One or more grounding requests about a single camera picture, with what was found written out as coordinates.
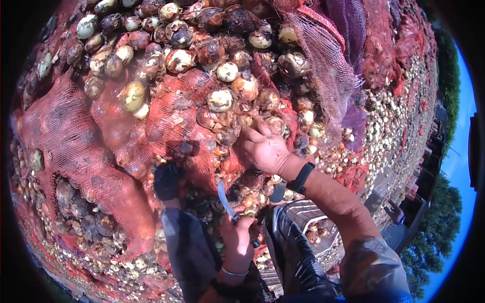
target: bracelet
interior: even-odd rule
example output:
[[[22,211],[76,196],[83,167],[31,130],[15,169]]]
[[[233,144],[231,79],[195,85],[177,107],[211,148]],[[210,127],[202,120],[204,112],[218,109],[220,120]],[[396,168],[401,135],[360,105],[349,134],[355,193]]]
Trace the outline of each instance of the bracelet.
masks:
[[[236,277],[244,277],[245,275],[247,275],[249,273],[249,271],[247,271],[245,274],[231,273],[230,271],[227,271],[224,267],[221,267],[221,270],[223,271],[223,273],[226,273],[230,276],[236,276]]]

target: leg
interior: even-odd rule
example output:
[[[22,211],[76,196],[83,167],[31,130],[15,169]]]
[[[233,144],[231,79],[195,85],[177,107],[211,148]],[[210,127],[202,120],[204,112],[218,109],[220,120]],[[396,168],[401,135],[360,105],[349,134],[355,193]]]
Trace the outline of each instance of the leg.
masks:
[[[266,216],[266,242],[285,295],[311,291],[336,296],[307,238],[281,206]]]
[[[174,276],[187,303],[196,303],[207,291],[209,282],[221,267],[219,256],[208,245],[208,235],[192,214],[176,208],[162,213],[163,231]]]

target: black wristband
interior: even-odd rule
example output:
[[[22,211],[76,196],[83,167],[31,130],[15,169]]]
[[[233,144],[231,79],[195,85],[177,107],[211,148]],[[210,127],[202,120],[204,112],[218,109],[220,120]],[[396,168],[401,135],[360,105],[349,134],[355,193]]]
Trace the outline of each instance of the black wristband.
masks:
[[[311,171],[315,168],[313,163],[308,162],[307,164],[303,165],[302,170],[296,176],[296,179],[293,182],[290,182],[286,185],[286,188],[292,191],[296,191],[300,194],[303,194],[305,188],[303,185],[307,181],[308,176],[310,175]]]
[[[210,286],[217,292],[218,295],[230,300],[243,300],[248,296],[246,287],[231,286],[226,283],[219,283],[216,279],[210,281]]]

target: tree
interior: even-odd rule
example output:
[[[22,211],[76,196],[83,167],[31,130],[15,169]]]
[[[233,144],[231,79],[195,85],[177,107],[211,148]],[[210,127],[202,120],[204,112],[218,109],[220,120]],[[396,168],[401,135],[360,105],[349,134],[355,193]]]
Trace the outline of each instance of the tree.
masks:
[[[401,261],[414,298],[424,297],[423,286],[429,284],[429,272],[441,272],[443,258],[450,256],[452,242],[460,229],[461,195],[440,174],[431,206],[421,220],[414,238],[401,252]]]

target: blue sky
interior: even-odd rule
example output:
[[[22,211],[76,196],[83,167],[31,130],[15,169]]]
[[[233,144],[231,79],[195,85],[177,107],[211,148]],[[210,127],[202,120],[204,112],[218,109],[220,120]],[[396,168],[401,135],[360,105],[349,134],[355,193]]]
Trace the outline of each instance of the blue sky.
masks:
[[[456,239],[453,243],[452,254],[448,259],[444,260],[443,272],[430,274],[431,283],[424,287],[424,299],[417,300],[419,303],[428,302],[432,298],[453,267],[467,237],[471,219],[473,217],[473,207],[475,206],[476,193],[473,188],[470,187],[470,175],[468,171],[468,134],[470,129],[470,117],[476,112],[476,106],[473,97],[471,78],[460,52],[458,52],[458,65],[460,67],[461,81],[460,108],[458,112],[458,120],[456,121],[454,141],[452,142],[451,147],[461,156],[450,150],[448,156],[443,160],[441,170],[448,176],[451,186],[460,190],[463,203],[461,226],[460,232],[456,235]]]

